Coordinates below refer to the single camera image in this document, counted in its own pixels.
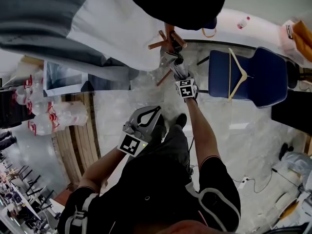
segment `power cord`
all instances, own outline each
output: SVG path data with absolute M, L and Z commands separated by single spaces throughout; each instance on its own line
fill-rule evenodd
M 273 172 L 275 172 L 275 173 L 281 175 L 281 176 L 282 176 L 284 179 L 286 179 L 289 183 L 291 183 L 291 184 L 293 184 L 295 187 L 299 188 L 299 186 L 297 186 L 295 183 L 292 183 L 289 179 L 287 179 L 286 177 L 284 177 L 282 174 L 280 174 L 280 173 L 279 173 L 276 169 L 274 169 L 274 168 L 271 168 L 271 176 L 270 176 L 269 182 L 268 182 L 267 185 L 266 185 L 261 191 L 259 191 L 259 192 L 256 192 L 256 191 L 255 191 L 255 179 L 254 179 L 254 178 L 247 178 L 246 181 L 253 180 L 253 181 L 254 181 L 254 184 L 253 184 L 253 191 L 254 191 L 255 193 L 260 193 L 260 192 L 262 192 L 264 189 L 266 189 L 267 186 L 269 185 L 269 183 L 270 183 L 270 181 L 271 181 L 271 179 L 272 179 Z M 235 180 L 235 179 L 233 179 L 233 178 L 232 178 L 232 180 L 235 181 L 235 182 L 237 182 L 237 183 L 245 183 L 245 182 L 246 182 L 246 181 L 237 181 L 237 180 Z M 307 194 L 309 194 L 309 195 L 312 196 L 311 193 L 308 193 L 308 192 L 305 191 L 304 189 L 302 189 L 302 190 L 303 190 L 304 192 L 306 192 Z
M 267 183 L 267 185 L 260 191 L 260 192 L 262 192 L 264 189 L 266 189 L 267 188 L 267 186 L 269 185 L 269 183 L 270 183 L 270 181 L 271 181 L 271 179 L 272 179 L 272 175 L 273 175 L 273 169 L 271 170 L 271 177 L 270 177 L 270 179 L 269 179 L 269 182 Z M 260 192 L 256 192 L 255 191 L 255 179 L 254 178 L 250 178 L 250 179 L 246 179 L 247 181 L 250 181 L 250 180 L 253 180 L 254 181 L 254 183 L 253 183 L 253 191 L 254 191 L 254 193 L 260 193 Z

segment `table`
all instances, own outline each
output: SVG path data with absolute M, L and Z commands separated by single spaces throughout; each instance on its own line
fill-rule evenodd
M 20 198 L 21 198 L 23 204 L 24 204 L 39 220 L 41 220 L 41 218 L 40 218 L 40 217 L 38 216 L 38 214 L 35 212 L 34 208 L 33 208 L 33 207 L 30 205 L 30 203 L 25 199 L 25 197 L 19 192 L 19 190 L 18 190 L 13 184 L 11 184 L 11 187 L 13 188 L 14 191 L 16 191 L 16 192 L 19 194 L 19 196 L 20 196 Z

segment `wooden hanger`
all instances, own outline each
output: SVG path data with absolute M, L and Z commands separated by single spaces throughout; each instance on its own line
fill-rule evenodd
M 244 69 L 242 69 L 242 67 L 239 65 L 239 62 L 233 52 L 233 50 L 231 48 L 229 48 L 229 51 L 230 51 L 230 79 L 229 79 L 229 98 L 228 98 L 228 101 L 231 101 L 234 94 L 236 93 L 236 91 L 238 90 L 238 87 L 241 85 L 241 83 L 243 83 L 245 80 L 247 80 L 247 73 Z M 231 55 L 233 56 L 241 74 L 242 74 L 242 77 L 240 78 L 240 80 L 238 81 L 237 85 L 235 86 L 235 88 L 233 89 L 232 93 L 230 94 L 231 92 Z

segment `marble floor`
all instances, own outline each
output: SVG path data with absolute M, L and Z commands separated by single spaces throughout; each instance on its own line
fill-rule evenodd
M 190 70 L 194 73 L 200 89 L 207 90 L 208 64 L 200 66 L 196 63 L 209 55 L 212 49 L 228 52 L 226 45 L 209 43 L 189 43 L 183 50 L 183 56 Z M 231 47 L 235 54 L 251 57 L 254 50 Z M 160 68 L 153 72 L 140 72 L 132 81 L 131 91 L 101 91 L 94 97 L 97 133 L 101 154 L 105 155 L 118 144 L 123 124 L 137 108 L 147 105 L 160 105 L 162 114 L 169 126 L 180 113 L 188 116 L 184 128 L 189 144 L 193 133 L 189 113 L 183 100 L 178 97 L 174 78 L 171 74 L 165 82 L 156 87 L 156 83 L 168 71 L 166 64 L 160 62 Z M 250 101 L 214 98 L 208 94 L 198 95 L 198 105 L 211 124 L 218 142 L 218 149 L 230 176 L 240 181 L 244 176 L 256 180 L 246 183 L 239 190 L 241 197 L 241 222 L 237 232 L 249 233 L 258 227 L 273 224 L 279 212 L 275 208 L 276 200 L 284 192 L 296 194 L 296 187 L 277 174 L 272 175 L 271 182 L 261 193 L 271 176 L 271 167 L 278 167 L 280 147 L 284 142 L 292 143 L 295 151 L 304 148 L 305 135 L 292 127 L 271 120 L 271 108 L 257 109 Z M 125 165 L 124 159 L 108 180 L 107 189 L 114 186 Z M 197 165 L 195 147 L 191 149 L 191 164 Z M 284 171 L 285 176 L 300 184 L 298 178 Z M 193 181 L 198 190 L 198 168 L 195 167 Z
M 37 176 L 41 175 L 36 187 L 47 186 L 48 190 L 55 191 L 53 196 L 63 191 L 67 187 L 67 183 L 57 161 L 51 135 L 34 136 L 34 133 L 28 129 L 26 121 L 10 130 L 18 141 L 3 150 L 2 153 L 7 157 L 8 163 L 13 164 L 11 168 L 21 168 L 23 165 L 28 165 L 29 168 L 23 175 L 26 175 L 30 170 L 33 171 L 27 179 L 35 180 Z

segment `plastic bottle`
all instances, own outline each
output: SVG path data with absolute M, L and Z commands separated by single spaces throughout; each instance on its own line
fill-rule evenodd
M 247 25 L 247 22 L 245 21 L 245 19 L 242 19 L 242 20 L 237 24 L 237 26 L 238 26 L 239 29 L 244 28 L 246 25 Z
M 49 113 L 39 114 L 33 120 L 28 121 L 28 128 L 36 135 L 49 135 L 52 132 L 64 130 L 54 115 Z
M 53 125 L 49 114 L 37 115 L 33 120 L 28 121 L 28 128 L 36 135 L 49 135 L 52 133 Z
M 33 92 L 43 91 L 43 71 L 30 75 L 29 79 L 24 82 L 24 88 L 29 87 Z
M 73 118 L 73 125 L 85 125 L 88 120 L 88 113 L 85 105 L 81 101 L 74 101 L 70 104 L 69 110 Z
M 13 99 L 19 104 L 19 105 L 26 105 L 27 98 L 30 97 L 31 91 L 28 89 L 24 89 L 23 86 L 19 86 L 16 88 Z
M 55 125 L 63 126 L 86 124 L 88 119 L 87 110 L 81 101 L 61 102 L 53 104 L 49 109 L 49 114 L 53 115 Z
M 26 103 L 29 114 L 33 113 L 34 115 L 47 113 L 52 105 L 53 102 L 49 101 L 48 99 L 43 99 L 41 101 L 35 102 L 28 100 L 28 102 Z

